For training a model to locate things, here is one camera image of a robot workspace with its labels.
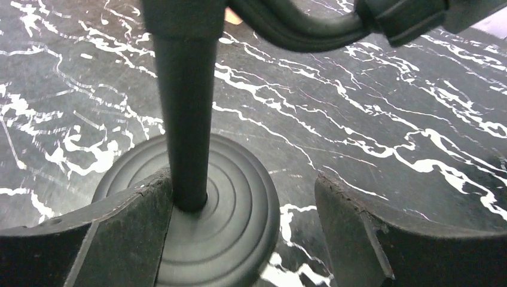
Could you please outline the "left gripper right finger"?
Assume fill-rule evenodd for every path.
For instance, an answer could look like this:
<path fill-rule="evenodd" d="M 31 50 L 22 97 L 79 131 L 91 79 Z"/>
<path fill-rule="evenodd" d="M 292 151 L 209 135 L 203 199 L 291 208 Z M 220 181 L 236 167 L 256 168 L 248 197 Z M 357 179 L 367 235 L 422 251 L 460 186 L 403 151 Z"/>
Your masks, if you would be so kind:
<path fill-rule="evenodd" d="M 319 175 L 314 197 L 338 286 L 505 286 L 506 232 L 433 222 Z"/>

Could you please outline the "black round base phone stand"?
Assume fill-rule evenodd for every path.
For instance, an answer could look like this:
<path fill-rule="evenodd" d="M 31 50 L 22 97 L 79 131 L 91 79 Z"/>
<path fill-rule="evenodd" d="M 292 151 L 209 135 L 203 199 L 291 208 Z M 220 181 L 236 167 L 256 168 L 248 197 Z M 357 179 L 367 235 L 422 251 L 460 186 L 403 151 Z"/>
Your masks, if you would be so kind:
<path fill-rule="evenodd" d="M 351 13 L 324 20 L 291 1 L 143 1 L 166 133 L 121 156 L 94 199 L 119 192 L 138 168 L 167 151 L 173 207 L 155 284 L 251 286 L 277 242 L 279 200 L 268 171 L 250 151 L 210 132 L 225 9 L 271 44 L 312 53 L 372 33 L 385 36 L 392 47 L 438 26 L 459 33 L 505 6 L 505 1 L 355 1 Z"/>

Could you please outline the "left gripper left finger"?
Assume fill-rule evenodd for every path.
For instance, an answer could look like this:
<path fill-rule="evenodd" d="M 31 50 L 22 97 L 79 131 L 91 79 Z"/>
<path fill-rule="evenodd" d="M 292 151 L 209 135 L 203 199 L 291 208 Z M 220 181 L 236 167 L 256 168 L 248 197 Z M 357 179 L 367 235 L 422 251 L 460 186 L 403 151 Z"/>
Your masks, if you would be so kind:
<path fill-rule="evenodd" d="M 1 231 L 2 286 L 154 286 L 172 213 L 167 168 L 34 227 Z"/>

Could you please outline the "orange desk file organizer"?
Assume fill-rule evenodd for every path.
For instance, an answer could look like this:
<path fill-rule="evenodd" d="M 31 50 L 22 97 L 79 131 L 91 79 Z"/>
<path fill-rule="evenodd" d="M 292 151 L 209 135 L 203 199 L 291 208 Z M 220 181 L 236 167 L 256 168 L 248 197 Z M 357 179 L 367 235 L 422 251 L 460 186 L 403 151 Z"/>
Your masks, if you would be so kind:
<path fill-rule="evenodd" d="M 232 25 L 240 25 L 243 22 L 243 20 L 229 7 L 225 9 L 224 20 Z"/>

